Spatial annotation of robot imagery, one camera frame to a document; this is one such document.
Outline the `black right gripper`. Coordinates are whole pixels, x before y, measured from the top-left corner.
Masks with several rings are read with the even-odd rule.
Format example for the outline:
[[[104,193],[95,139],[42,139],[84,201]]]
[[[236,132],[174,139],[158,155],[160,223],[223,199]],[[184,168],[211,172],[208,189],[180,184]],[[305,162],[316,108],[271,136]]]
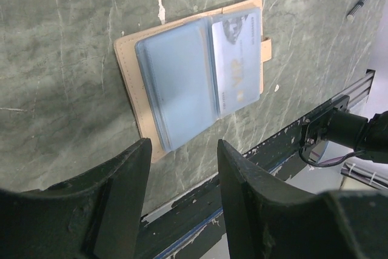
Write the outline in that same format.
[[[352,157],[387,164],[387,112],[372,119],[349,113],[350,96],[328,100],[322,109],[303,121],[298,155],[312,167],[327,168],[344,163]],[[331,141],[352,149],[352,152],[332,162],[314,163],[305,156],[320,141]]]

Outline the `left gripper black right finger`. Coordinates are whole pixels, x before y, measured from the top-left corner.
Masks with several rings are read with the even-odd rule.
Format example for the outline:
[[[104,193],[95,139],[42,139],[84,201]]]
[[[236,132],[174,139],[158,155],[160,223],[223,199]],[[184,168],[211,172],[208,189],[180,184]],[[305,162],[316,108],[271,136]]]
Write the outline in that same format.
[[[308,193],[251,164],[224,140],[217,158],[218,172],[235,179],[244,202],[225,206],[231,258],[387,257],[387,192]]]

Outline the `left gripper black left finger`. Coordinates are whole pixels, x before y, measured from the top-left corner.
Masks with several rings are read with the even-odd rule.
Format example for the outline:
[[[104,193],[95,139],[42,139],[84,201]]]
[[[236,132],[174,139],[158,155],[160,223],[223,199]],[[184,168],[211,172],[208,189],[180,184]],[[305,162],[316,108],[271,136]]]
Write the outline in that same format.
[[[1,190],[2,258],[132,258],[152,157],[143,138],[46,190]]]

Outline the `beige leather card holder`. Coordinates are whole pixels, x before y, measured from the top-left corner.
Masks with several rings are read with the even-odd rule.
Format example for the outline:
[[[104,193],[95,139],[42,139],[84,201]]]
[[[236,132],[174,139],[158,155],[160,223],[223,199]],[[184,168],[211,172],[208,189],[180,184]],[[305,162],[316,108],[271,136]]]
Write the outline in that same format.
[[[139,134],[152,142],[153,163],[205,131],[219,116],[212,19],[261,9],[260,95],[263,64],[272,57],[263,35],[262,0],[246,0],[123,36],[113,48]]]

